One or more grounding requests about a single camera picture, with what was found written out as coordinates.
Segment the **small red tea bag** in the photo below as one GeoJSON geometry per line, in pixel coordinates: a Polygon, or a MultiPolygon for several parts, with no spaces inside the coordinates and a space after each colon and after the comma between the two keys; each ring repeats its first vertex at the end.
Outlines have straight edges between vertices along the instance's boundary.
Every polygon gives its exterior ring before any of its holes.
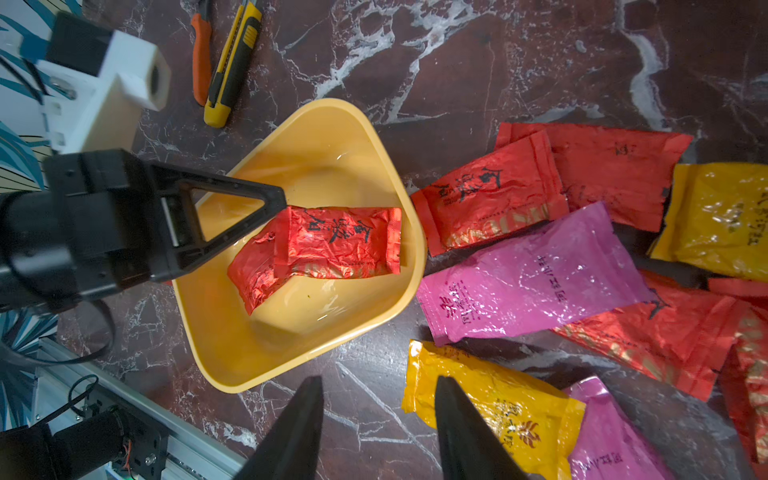
{"type": "Polygon", "coordinates": [[[401,272],[402,210],[289,206],[277,217],[280,278],[364,279],[401,272]]]}

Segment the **small pink tea bag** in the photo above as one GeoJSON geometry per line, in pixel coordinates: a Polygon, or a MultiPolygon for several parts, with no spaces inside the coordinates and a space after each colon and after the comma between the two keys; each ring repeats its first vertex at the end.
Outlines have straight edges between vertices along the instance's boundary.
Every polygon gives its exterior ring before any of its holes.
{"type": "Polygon", "coordinates": [[[549,330],[653,297],[602,202],[481,249],[417,292],[439,346],[549,330]]]}

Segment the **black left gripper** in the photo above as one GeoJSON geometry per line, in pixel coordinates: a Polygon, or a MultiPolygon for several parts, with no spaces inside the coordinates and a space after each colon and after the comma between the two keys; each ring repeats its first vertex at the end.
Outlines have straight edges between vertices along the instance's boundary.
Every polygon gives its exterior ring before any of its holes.
{"type": "Polygon", "coordinates": [[[287,207],[282,188],[124,150],[45,163],[49,187],[1,197],[1,308],[67,310],[191,273],[287,207]]]}

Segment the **yellow black utility knife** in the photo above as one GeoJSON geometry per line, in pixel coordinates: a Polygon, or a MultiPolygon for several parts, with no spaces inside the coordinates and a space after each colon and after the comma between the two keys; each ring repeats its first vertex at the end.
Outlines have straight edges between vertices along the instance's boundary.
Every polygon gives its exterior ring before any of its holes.
{"type": "Polygon", "coordinates": [[[263,13],[256,1],[239,6],[210,83],[204,121],[223,128],[238,101],[261,33],[263,13]]]}

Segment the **long pink tea bag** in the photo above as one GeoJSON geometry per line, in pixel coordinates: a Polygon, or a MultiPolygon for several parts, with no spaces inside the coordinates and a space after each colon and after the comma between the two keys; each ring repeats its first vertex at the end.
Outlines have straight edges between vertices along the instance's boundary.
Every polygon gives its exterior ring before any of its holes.
{"type": "Polygon", "coordinates": [[[674,477],[598,377],[583,379],[564,392],[586,405],[578,441],[569,456],[574,479],[674,477]]]}

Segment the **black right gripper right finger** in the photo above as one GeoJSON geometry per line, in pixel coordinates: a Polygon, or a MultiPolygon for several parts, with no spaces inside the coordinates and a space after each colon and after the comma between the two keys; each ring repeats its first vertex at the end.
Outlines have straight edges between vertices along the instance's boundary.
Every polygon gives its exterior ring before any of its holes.
{"type": "Polygon", "coordinates": [[[438,378],[434,409],[445,479],[527,479],[454,378],[438,378]]]}

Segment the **orange handled pliers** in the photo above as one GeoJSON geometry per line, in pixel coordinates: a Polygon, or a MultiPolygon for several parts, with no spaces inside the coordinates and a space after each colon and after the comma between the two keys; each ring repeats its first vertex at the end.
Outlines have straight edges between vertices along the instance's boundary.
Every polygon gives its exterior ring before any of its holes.
{"type": "Polygon", "coordinates": [[[194,45],[192,52],[192,92],[195,101],[205,106],[208,98],[211,69],[211,36],[210,1],[199,0],[197,10],[191,19],[194,30],[194,45]]]}

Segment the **orange yellow tea bag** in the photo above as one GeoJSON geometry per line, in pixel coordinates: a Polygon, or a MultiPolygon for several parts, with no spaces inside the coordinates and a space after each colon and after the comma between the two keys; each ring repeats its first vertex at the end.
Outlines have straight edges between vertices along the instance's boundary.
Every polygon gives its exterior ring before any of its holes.
{"type": "Polygon", "coordinates": [[[586,405],[550,384],[451,346],[412,340],[402,409],[437,427],[439,377],[455,379],[514,461],[528,474],[570,479],[586,405]]]}

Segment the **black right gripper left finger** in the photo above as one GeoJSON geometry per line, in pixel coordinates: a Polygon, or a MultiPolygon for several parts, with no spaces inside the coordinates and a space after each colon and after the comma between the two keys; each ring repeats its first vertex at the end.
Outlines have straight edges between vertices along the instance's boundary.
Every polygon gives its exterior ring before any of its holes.
{"type": "Polygon", "coordinates": [[[314,479],[323,418],[322,377],[307,377],[233,479],[314,479]]]}

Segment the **aluminium front rail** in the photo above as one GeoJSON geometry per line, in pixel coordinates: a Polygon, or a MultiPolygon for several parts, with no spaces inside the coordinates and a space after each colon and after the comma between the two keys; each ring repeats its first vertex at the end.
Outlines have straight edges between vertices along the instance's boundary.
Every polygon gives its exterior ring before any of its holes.
{"type": "Polygon", "coordinates": [[[230,479],[242,456],[92,363],[43,340],[32,426],[8,479],[230,479]]]}

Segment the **yellow plastic tray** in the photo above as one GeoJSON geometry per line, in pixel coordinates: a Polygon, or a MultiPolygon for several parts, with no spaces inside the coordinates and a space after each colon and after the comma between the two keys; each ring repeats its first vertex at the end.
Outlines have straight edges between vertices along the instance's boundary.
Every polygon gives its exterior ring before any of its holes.
{"type": "Polygon", "coordinates": [[[358,280],[291,279],[247,312],[227,269],[230,247],[176,279],[191,351],[207,381],[240,393],[396,317],[414,298],[427,246],[416,210],[366,115],[349,102],[299,108],[230,172],[282,188],[301,207],[398,207],[401,272],[358,280]]]}

